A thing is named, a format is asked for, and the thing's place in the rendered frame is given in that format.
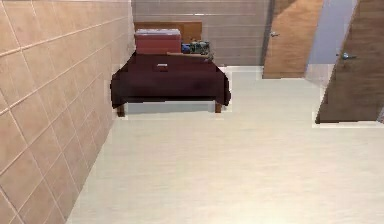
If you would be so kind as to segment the dark maroon covered bed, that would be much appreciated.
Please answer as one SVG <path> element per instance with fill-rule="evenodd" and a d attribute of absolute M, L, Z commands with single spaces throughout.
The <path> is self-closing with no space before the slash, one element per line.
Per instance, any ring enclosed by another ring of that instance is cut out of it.
<path fill-rule="evenodd" d="M 178 29 L 183 43 L 201 38 L 200 22 L 136 22 L 138 29 Z M 166 63 L 167 72 L 156 65 Z M 127 103 L 167 101 L 212 101 L 219 113 L 231 100 L 227 75 L 213 62 L 203 58 L 168 56 L 166 54 L 138 54 L 112 75 L 110 82 L 111 105 L 118 116 L 125 115 Z"/>

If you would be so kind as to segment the brown wooden side table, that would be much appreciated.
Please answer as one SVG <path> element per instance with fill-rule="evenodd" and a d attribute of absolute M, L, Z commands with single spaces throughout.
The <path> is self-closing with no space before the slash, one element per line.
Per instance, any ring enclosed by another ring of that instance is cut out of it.
<path fill-rule="evenodd" d="M 168 55 L 168 56 L 183 56 L 183 57 L 203 58 L 205 61 L 213 61 L 213 59 L 214 59 L 213 54 L 201 55 L 201 54 L 184 54 L 184 53 L 167 52 L 166 55 Z"/>

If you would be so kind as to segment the blue green cluttered object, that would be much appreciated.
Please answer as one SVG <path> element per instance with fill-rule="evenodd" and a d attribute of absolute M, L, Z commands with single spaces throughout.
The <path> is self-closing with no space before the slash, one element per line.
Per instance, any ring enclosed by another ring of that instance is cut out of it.
<path fill-rule="evenodd" d="M 210 53 L 210 43 L 206 41 L 193 41 L 181 45 L 183 53 L 207 55 Z"/>

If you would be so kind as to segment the red pillow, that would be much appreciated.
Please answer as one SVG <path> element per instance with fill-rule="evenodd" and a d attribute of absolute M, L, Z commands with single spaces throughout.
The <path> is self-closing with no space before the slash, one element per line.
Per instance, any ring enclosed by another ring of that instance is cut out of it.
<path fill-rule="evenodd" d="M 135 34 L 138 54 L 181 52 L 181 32 L 178 29 L 138 29 Z"/>

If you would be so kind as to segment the brown wooden room door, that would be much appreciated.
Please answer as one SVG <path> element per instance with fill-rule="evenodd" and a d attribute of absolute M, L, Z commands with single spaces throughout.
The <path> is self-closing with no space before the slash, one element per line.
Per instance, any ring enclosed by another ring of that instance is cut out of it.
<path fill-rule="evenodd" d="M 342 60 L 348 53 L 357 58 Z M 375 121 L 384 110 L 384 0 L 357 0 L 315 122 Z"/>
<path fill-rule="evenodd" d="M 273 0 L 271 37 L 263 78 L 303 78 L 317 30 L 323 0 Z"/>

